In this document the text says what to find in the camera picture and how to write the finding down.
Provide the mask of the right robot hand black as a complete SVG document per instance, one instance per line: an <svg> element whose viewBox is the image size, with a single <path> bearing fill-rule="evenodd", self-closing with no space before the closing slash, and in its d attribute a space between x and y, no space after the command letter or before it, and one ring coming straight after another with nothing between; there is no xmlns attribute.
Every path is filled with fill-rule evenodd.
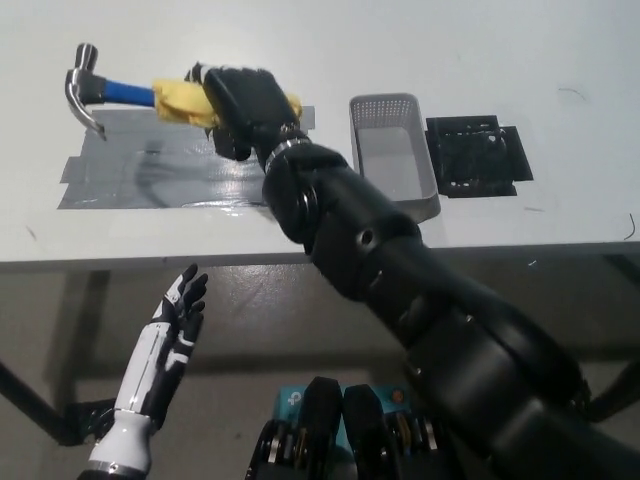
<svg viewBox="0 0 640 480"><path fill-rule="evenodd" d="M279 144L306 136L287 95L265 69L197 63L185 79L202 86L220 116L206 133L222 157L245 161L255 153L264 164Z"/></svg>

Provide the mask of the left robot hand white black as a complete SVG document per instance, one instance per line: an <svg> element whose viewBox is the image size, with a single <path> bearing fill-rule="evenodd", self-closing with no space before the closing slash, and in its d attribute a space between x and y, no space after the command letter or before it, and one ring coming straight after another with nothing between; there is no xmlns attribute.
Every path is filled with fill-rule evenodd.
<svg viewBox="0 0 640 480"><path fill-rule="evenodd" d="M164 424L201 332L207 281L193 264L161 297L130 356L114 405L116 425L140 421L157 431Z"/></svg>

